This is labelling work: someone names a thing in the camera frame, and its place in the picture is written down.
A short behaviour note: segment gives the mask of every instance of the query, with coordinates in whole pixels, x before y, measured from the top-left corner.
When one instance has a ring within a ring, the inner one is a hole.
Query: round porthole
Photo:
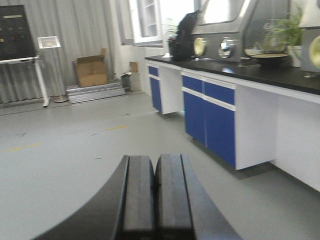
[[[219,56],[223,59],[229,58],[232,55],[234,45],[233,40],[229,37],[224,37],[218,49]]]
[[[320,69],[320,36],[317,36],[310,44],[309,57],[313,65]]]
[[[204,54],[205,49],[206,49],[206,41],[202,37],[197,37],[194,40],[194,53],[197,56],[201,56]]]

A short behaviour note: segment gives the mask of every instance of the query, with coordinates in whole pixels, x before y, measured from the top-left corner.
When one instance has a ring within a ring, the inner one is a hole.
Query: yellow floor line
[[[5,152],[16,152],[19,151],[21,149],[27,149],[27,148],[33,148],[33,147],[37,147],[39,145],[44,144],[43,142],[39,142],[39,143],[35,143],[35,144],[31,144],[31,145],[26,145],[26,146],[18,146],[18,147],[14,147],[14,148],[10,148],[7,150],[0,150],[0,153],[5,153]]]
[[[108,128],[106,129],[106,131],[111,131],[111,130],[116,130],[116,129],[123,129],[123,128],[127,128],[129,127],[128,125],[122,125],[122,126],[117,126],[117,127],[113,127],[113,128]]]

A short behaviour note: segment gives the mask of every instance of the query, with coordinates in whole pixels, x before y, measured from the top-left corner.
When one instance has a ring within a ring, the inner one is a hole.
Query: metal stand leg
[[[58,55],[56,54],[56,49],[53,48],[53,53],[51,54],[52,64],[53,64],[53,75],[54,75],[54,81],[56,84],[56,89],[58,91],[59,97],[54,100],[55,103],[64,103],[69,101],[67,97],[63,96],[63,93],[65,91],[64,84],[62,82],[62,76],[60,73],[60,69],[58,68]]]
[[[44,83],[44,78],[42,76],[41,68],[39,65],[39,58],[35,59],[35,71],[36,71],[36,75],[38,77],[38,81],[40,84],[40,89],[41,89],[41,93],[42,93],[42,97],[43,97],[43,105],[42,106],[44,108],[46,108],[49,105],[50,98],[48,97],[46,86]]]

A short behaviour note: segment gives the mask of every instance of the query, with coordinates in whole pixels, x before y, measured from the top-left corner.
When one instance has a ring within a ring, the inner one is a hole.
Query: stack of metal sheets
[[[66,88],[66,93],[72,104],[126,95],[122,84],[117,81],[87,87],[72,85]]]

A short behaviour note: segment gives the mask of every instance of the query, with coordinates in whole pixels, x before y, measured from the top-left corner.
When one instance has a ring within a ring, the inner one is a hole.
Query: white pot
[[[287,46],[288,54],[291,56],[291,66],[301,67],[302,46]]]

